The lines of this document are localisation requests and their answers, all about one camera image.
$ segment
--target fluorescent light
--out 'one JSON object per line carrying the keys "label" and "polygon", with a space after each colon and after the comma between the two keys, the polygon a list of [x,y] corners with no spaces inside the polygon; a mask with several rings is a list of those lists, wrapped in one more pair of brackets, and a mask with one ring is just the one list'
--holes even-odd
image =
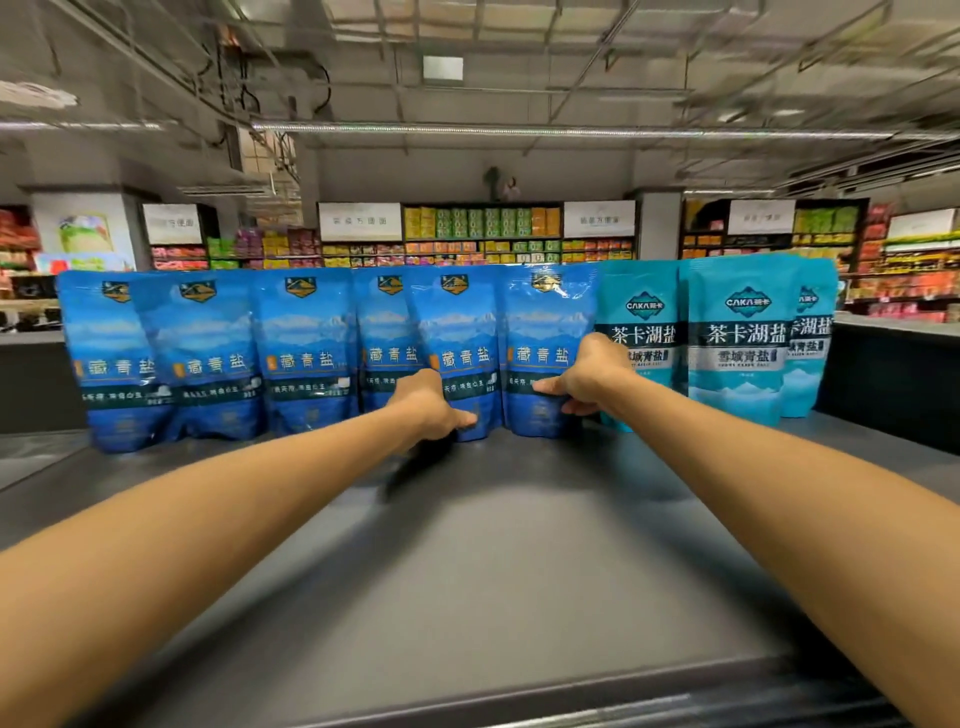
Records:
{"label": "fluorescent light", "polygon": [[951,164],[949,167],[938,167],[937,169],[930,169],[926,172],[917,172],[916,174],[908,176],[907,179],[916,180],[919,177],[932,177],[933,175],[943,174],[944,172],[955,172],[958,169],[960,169],[960,164]]}
{"label": "fluorescent light", "polygon": [[175,121],[2,121],[1,132],[162,132]]}
{"label": "fluorescent light", "polygon": [[776,189],[749,189],[717,187],[716,189],[685,189],[684,195],[775,195]]}
{"label": "fluorescent light", "polygon": [[835,141],[954,141],[960,132],[907,130],[772,129],[726,127],[542,127],[494,124],[434,124],[376,121],[254,121],[257,132],[314,134],[453,134],[469,136],[559,136],[626,139],[825,139]]}

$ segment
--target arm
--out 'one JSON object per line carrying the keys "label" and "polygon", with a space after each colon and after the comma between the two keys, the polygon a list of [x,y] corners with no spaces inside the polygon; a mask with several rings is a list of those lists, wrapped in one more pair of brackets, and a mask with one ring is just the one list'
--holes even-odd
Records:
{"label": "arm", "polygon": [[960,716],[960,507],[634,374],[600,334],[540,390],[626,422],[919,728]]}
{"label": "arm", "polygon": [[180,468],[0,553],[0,725],[60,725],[358,476],[473,422],[423,370],[381,410]]}

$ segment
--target blue salt bag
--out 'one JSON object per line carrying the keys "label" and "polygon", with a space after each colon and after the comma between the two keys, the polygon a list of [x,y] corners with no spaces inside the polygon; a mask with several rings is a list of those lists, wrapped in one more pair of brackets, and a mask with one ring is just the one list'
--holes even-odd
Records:
{"label": "blue salt bag", "polygon": [[257,272],[253,316],[271,429],[289,435],[351,417],[357,345],[349,269]]}
{"label": "blue salt bag", "polygon": [[364,412],[379,409],[396,381],[425,366],[417,325],[403,288],[409,268],[363,268],[353,274],[360,327],[360,393]]}
{"label": "blue salt bag", "polygon": [[477,424],[457,440],[487,437],[501,421],[493,272],[483,268],[406,269],[405,293],[430,366],[444,396]]}
{"label": "blue salt bag", "polygon": [[695,258],[689,268],[689,396],[761,425],[780,419],[800,286],[793,255]]}
{"label": "blue salt bag", "polygon": [[687,349],[689,337],[689,308],[690,308],[690,261],[681,260],[677,263],[677,321],[680,342],[677,346],[677,366],[674,367],[673,388],[682,395],[687,394]]}
{"label": "blue salt bag", "polygon": [[525,437],[561,437],[580,419],[561,412],[564,398],[535,392],[538,379],[559,376],[573,364],[580,340],[593,329],[597,268],[525,265],[504,272],[507,325],[507,419]]}
{"label": "blue salt bag", "polygon": [[[630,352],[636,372],[672,387],[677,365],[678,294],[676,260],[612,260],[599,264],[596,324]],[[630,429],[612,418],[604,422]]]}
{"label": "blue salt bag", "polygon": [[174,414],[169,386],[133,307],[137,273],[64,271],[57,276],[66,346],[93,444],[133,452],[161,440]]}
{"label": "blue salt bag", "polygon": [[173,384],[177,426],[191,437],[250,440],[263,430],[251,275],[162,273],[133,282],[157,373]]}
{"label": "blue salt bag", "polygon": [[828,258],[799,258],[800,298],[783,368],[783,417],[806,417],[827,366],[840,277]]}

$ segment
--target ceiling light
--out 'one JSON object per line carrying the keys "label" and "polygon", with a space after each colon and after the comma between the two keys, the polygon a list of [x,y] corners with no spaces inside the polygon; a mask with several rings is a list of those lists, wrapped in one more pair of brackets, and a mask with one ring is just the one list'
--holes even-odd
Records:
{"label": "ceiling light", "polygon": [[452,134],[468,136],[552,136],[569,138],[626,139],[742,139],[835,141],[954,141],[960,132],[924,132],[907,130],[835,130],[835,129],[737,129],[699,127],[562,127],[498,124],[433,124],[420,122],[376,121],[254,121],[257,132],[315,134]]}
{"label": "ceiling light", "polygon": [[685,189],[684,195],[775,195],[776,189],[747,189],[737,187],[717,187],[715,189]]}
{"label": "ceiling light", "polygon": [[2,121],[1,132],[162,132],[175,121]]}
{"label": "ceiling light", "polygon": [[717,114],[717,121],[719,121],[721,124],[727,124],[734,119],[742,119],[746,115],[747,112],[743,109],[729,109],[727,111],[721,111],[719,114]]}
{"label": "ceiling light", "polygon": [[907,177],[908,180],[916,180],[918,177],[932,177],[933,175],[940,175],[944,172],[955,172],[960,169],[960,164],[951,164],[948,167],[937,167],[937,169],[930,169],[926,172],[917,172],[914,175]]}
{"label": "ceiling light", "polygon": [[0,101],[21,107],[42,109],[66,109],[77,106],[77,97],[58,88],[40,84],[0,81]]}
{"label": "ceiling light", "polygon": [[464,60],[460,56],[424,56],[425,84],[461,85],[464,82]]}

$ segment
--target caka logo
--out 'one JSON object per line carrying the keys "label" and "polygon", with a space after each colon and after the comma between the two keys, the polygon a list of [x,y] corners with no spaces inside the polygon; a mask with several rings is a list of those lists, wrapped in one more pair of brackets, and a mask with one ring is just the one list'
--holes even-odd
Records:
{"label": "caka logo", "polygon": [[647,291],[627,301],[627,310],[646,321],[663,311],[663,301]]}
{"label": "caka logo", "polygon": [[285,279],[285,282],[287,293],[299,299],[305,299],[311,293],[317,292],[317,279],[315,278],[297,276],[296,278]]}
{"label": "caka logo", "polygon": [[105,280],[101,290],[104,296],[111,301],[128,303],[130,301],[130,285],[120,280]]}
{"label": "caka logo", "polygon": [[470,287],[470,281],[467,276],[440,276],[440,287],[447,293],[459,296]]}
{"label": "caka logo", "polygon": [[198,280],[195,283],[181,283],[180,295],[188,301],[206,303],[217,295],[217,284],[213,280]]}
{"label": "caka logo", "polygon": [[800,302],[797,304],[797,311],[803,313],[808,308],[812,308],[820,301],[820,297],[812,288],[805,285],[800,287]]}
{"label": "caka logo", "polygon": [[770,297],[767,294],[763,291],[755,291],[749,285],[726,300],[727,308],[748,319],[754,314],[765,311],[770,303]]}
{"label": "caka logo", "polygon": [[403,290],[403,280],[400,276],[377,276],[376,287],[388,296],[395,296]]}
{"label": "caka logo", "polygon": [[541,293],[555,291],[564,280],[556,273],[535,273],[530,277],[530,285]]}

